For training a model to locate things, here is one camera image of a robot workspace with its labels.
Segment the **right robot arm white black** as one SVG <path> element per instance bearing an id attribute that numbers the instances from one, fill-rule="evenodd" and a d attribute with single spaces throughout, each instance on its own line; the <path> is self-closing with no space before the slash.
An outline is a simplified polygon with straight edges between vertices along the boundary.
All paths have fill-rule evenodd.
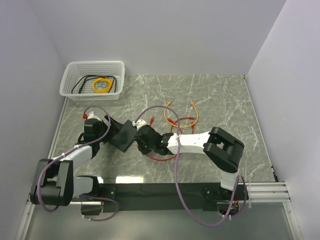
<path id="1" fill-rule="evenodd" d="M 150 152 L 161 156 L 206 155 L 220 170 L 220 195 L 226 200 L 237 195 L 235 182 L 245 145 L 227 131 L 216 126 L 204 133 L 177 135 L 173 132 L 160 134 L 148 124 L 135 128 L 135 141 L 143 155 Z"/>

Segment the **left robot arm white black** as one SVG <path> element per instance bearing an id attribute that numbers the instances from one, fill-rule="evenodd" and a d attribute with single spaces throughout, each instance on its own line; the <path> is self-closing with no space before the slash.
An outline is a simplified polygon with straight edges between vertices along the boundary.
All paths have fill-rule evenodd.
<path id="1" fill-rule="evenodd" d="M 123 126 L 113 118 L 105 122 L 97 116 L 88 116 L 71 150 L 53 159 L 39 160 L 29 193 L 31 203 L 55 208 L 68 206 L 74 197 L 74 163 L 95 157 L 100 143 L 109 142 Z"/>

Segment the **black network switch box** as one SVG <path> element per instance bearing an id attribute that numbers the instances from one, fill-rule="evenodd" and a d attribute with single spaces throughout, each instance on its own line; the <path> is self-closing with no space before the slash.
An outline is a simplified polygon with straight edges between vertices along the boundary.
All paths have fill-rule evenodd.
<path id="1" fill-rule="evenodd" d="M 112 144 L 110 142 L 110 144 L 124 153 L 129 148 L 129 146 L 133 143 L 133 141 L 135 140 L 136 133 L 137 133 L 137 129 L 135 127 L 133 127 L 132 121 L 127 120 L 123 124 L 123 128 L 119 133 L 120 138 L 121 138 L 121 143 L 120 144 Z"/>

